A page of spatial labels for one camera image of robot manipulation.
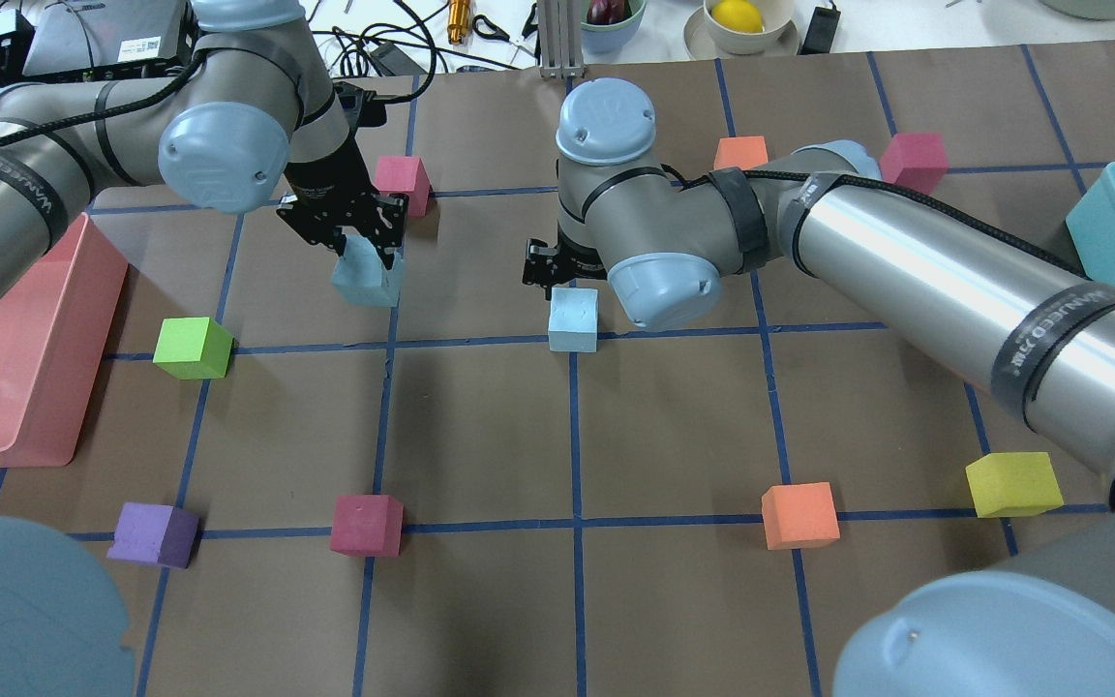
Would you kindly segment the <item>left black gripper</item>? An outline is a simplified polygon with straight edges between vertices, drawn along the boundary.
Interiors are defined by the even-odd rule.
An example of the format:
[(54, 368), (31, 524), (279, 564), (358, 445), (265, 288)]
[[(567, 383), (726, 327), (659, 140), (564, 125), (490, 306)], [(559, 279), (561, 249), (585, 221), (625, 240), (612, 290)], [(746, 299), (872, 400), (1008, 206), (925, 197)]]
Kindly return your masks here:
[(341, 255), (345, 229), (372, 244), (385, 270), (392, 270), (403, 250), (407, 194), (382, 194), (374, 185), (357, 145), (341, 145), (314, 162), (291, 162), (284, 170), (291, 199), (277, 207), (284, 224), (309, 244)]

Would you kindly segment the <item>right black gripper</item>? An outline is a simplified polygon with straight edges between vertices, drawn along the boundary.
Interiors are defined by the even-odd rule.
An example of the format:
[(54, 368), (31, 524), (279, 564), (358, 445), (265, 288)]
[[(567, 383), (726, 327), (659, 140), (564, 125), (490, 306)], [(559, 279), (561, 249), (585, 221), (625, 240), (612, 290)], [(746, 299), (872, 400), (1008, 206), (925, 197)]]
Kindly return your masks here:
[(524, 285), (553, 289), (576, 279), (605, 281), (605, 264), (594, 248), (576, 242), (562, 228), (558, 229), (554, 246), (529, 241), (522, 270)]

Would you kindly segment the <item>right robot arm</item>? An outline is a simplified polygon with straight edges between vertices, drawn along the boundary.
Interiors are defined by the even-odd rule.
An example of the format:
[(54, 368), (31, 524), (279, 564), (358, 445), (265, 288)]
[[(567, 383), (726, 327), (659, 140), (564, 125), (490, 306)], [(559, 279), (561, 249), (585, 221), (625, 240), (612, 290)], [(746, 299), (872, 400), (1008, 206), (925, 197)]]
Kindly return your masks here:
[(1115, 696), (1115, 287), (886, 184), (852, 141), (673, 188), (653, 103), (623, 79), (572, 88), (555, 142), (558, 244), (530, 242), (527, 284), (605, 279), (638, 329), (668, 331), (706, 314), (724, 277), (788, 258), (1109, 486), (1097, 525), (865, 623), (836, 696)]

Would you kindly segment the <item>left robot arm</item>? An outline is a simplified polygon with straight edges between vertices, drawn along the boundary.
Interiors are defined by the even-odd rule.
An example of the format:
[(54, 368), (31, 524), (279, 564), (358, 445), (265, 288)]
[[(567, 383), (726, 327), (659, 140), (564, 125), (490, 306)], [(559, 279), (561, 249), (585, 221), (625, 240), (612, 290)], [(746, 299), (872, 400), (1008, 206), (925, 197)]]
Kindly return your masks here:
[[(172, 78), (0, 88), (0, 465), (64, 465), (101, 365), (127, 264), (85, 209), (165, 184), (202, 209), (256, 210), (337, 253), (362, 235), (397, 261), (406, 203), (377, 192), (295, 1), (196, 1)], [(136, 658), (118, 587), (81, 543), (0, 516), (0, 696), (128, 696)]]

